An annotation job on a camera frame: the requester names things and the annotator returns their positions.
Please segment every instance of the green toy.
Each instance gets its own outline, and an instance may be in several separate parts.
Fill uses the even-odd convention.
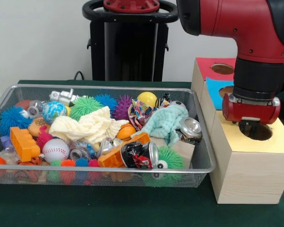
[[[175,150],[167,146],[162,146],[159,148],[158,168],[183,169],[183,158]],[[181,178],[182,174],[142,174],[145,185],[150,187],[173,186]]]
[[[60,166],[61,161],[60,160],[54,160],[51,162],[51,166]],[[54,171],[51,170],[47,174],[47,180],[53,183],[59,183],[61,181],[60,178],[60,171]]]
[[[80,97],[73,101],[74,106],[71,107],[70,117],[75,120],[79,120],[81,116],[90,114],[98,109],[101,109],[103,105],[98,102],[94,97]]]

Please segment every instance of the mint green cloth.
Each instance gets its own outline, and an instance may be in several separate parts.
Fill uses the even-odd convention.
[[[188,111],[179,105],[161,108],[155,111],[145,126],[134,135],[146,132],[151,137],[165,139],[168,146],[171,147],[179,140],[176,129],[180,128],[180,121],[185,117],[188,117]]]

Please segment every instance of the metal basket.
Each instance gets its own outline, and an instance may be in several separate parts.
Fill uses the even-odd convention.
[[[48,100],[50,93],[74,89],[74,94],[96,96],[109,94],[119,99],[127,94],[137,97],[142,91],[151,91],[157,97],[170,93],[173,100],[184,103],[190,117],[202,127],[203,138],[196,145],[189,169],[135,169],[101,167],[12,166],[0,165],[1,184],[46,185],[104,185],[104,186],[153,186],[198,187],[206,174],[215,168],[213,149],[206,130],[203,114],[196,94],[182,88],[95,87],[55,85],[15,85],[0,98],[0,113],[25,99]]]

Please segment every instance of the purple spiky ball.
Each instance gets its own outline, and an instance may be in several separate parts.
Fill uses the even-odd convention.
[[[114,118],[116,120],[129,120],[128,108],[132,104],[132,98],[128,95],[120,96],[120,101],[114,112]]]

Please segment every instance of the green table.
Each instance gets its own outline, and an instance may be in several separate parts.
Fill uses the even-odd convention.
[[[99,81],[20,83],[121,85]],[[126,85],[190,87],[190,83],[174,82]],[[196,189],[0,185],[0,226],[284,227],[284,194],[278,205],[218,205],[209,176]]]

